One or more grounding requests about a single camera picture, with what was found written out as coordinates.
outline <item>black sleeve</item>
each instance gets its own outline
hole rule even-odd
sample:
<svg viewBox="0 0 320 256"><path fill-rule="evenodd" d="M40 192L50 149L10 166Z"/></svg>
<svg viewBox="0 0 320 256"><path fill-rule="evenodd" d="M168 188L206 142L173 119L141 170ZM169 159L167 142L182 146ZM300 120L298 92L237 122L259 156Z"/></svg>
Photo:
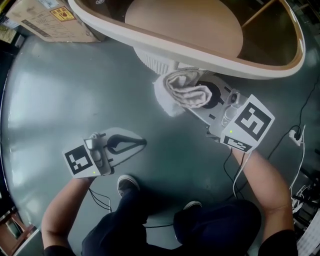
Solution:
<svg viewBox="0 0 320 256"><path fill-rule="evenodd" d="M44 256L76 256L69 248L52 245L44 249Z"/></svg>
<svg viewBox="0 0 320 256"><path fill-rule="evenodd" d="M297 241L293 230L282 230L263 242L258 256L298 256Z"/></svg>

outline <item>folded cloth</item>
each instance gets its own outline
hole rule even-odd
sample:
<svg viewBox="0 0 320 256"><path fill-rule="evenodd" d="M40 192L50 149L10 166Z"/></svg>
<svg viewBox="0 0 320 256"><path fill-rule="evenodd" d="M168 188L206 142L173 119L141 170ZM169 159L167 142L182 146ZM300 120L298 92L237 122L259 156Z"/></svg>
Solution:
<svg viewBox="0 0 320 256"><path fill-rule="evenodd" d="M163 74L153 83L155 97L169 116L176 117L185 112L184 108L200 108L210 101L209 88L195 86L204 73L205 70L186 67Z"/></svg>

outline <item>floor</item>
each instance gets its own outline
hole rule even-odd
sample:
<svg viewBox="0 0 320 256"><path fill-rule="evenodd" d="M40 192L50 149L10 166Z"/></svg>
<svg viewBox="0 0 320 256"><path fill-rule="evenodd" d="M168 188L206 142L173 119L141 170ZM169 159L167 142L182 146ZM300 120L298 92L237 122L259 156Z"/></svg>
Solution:
<svg viewBox="0 0 320 256"><path fill-rule="evenodd" d="M319 47L308 31L304 36L306 60L291 77L257 81L221 75L244 95L254 94L275 115L258 148L264 156L297 124L300 108L320 73ZM116 183L122 174L137 177L163 203L163 211L150 216L148 226L172 223L174 213L190 200L208 205L232 194L222 168L229 149L206 138L205 125L190 113L169 117L156 101L152 84L156 78L131 47L112 39L91 44L27 39L11 68L1 117L6 180L26 223L39 227L48 204L71 179L62 157L68 143L111 127L131 130L148 142L142 152L117 166L113 175L94 181L91 188L108 195L113 209L119 203ZM319 96L317 88L303 111L307 170L319 170L313 153L320 144ZM271 158L288 184L301 155L302 149L287 137ZM226 166L230 174L236 172L234 159ZM241 176L239 184L244 181ZM244 196L255 202L249 186ZM81 241L105 214L87 194L69 236L77 255ZM148 229L147 235L151 244L179 246L172 227ZM259 240L251 256L257 254Z"/></svg>

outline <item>shoe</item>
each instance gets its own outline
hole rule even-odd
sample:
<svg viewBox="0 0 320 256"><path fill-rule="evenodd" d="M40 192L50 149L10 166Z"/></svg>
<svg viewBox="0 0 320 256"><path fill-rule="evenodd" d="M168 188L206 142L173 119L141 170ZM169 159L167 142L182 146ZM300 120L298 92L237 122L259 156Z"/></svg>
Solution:
<svg viewBox="0 0 320 256"><path fill-rule="evenodd" d="M137 189L140 190L138 182L135 180L134 177L130 175L121 175L118 178L118 192L120 197L122 197L127 189Z"/></svg>
<svg viewBox="0 0 320 256"><path fill-rule="evenodd" d="M183 208L183 210L188 210L190 208L194 208L194 207L200 207L202 208L202 203L199 202L199 201L191 201L191 202L188 202L185 207Z"/></svg>

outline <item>dark pants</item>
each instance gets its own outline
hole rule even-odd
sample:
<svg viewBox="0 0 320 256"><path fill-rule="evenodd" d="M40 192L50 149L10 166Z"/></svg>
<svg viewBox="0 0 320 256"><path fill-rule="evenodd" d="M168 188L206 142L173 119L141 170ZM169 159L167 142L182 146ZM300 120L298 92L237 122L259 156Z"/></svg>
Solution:
<svg viewBox="0 0 320 256"><path fill-rule="evenodd" d="M118 209L103 217L84 239L82 255L154 256L203 251L241 256L251 246L261 225L259 210L246 200L182 210L173 221L176 238L182 246L168 250L147 244L143 224L147 222L149 206L150 201L141 192L128 189Z"/></svg>

